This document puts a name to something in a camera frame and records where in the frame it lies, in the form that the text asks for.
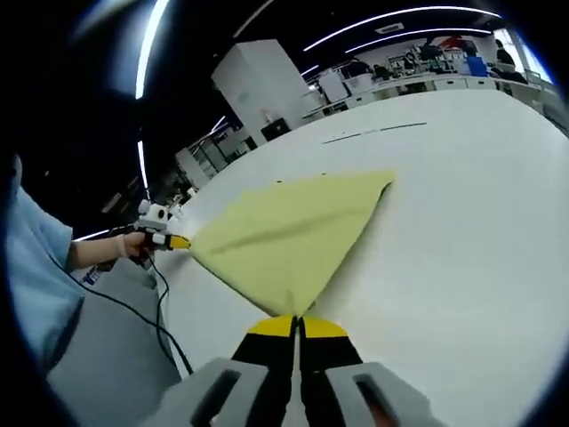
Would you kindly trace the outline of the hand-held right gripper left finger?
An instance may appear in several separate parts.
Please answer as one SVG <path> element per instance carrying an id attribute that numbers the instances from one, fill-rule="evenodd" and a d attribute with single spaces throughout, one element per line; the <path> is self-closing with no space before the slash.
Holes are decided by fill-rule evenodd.
<path id="1" fill-rule="evenodd" d="M 266 318 L 229 359 L 216 358 L 164 394 L 147 426 L 279 426 L 292 395 L 296 318 Z"/>

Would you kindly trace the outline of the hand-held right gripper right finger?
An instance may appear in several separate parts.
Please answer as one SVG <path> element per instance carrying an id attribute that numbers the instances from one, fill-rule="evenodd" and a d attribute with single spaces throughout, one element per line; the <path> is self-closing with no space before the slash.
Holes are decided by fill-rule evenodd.
<path id="1" fill-rule="evenodd" d="M 301 401 L 310 426 L 442 426 L 428 398 L 379 362 L 364 362 L 347 332 L 303 317 Z"/>

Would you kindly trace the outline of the person's left hand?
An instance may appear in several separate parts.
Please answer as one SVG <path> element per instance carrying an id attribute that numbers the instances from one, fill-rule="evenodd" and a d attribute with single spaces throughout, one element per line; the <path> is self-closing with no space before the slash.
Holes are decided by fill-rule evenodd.
<path id="1" fill-rule="evenodd" d="M 133 231 L 115 237 L 117 250 L 122 258 L 140 258 L 147 254 L 145 248 L 145 234 Z"/>

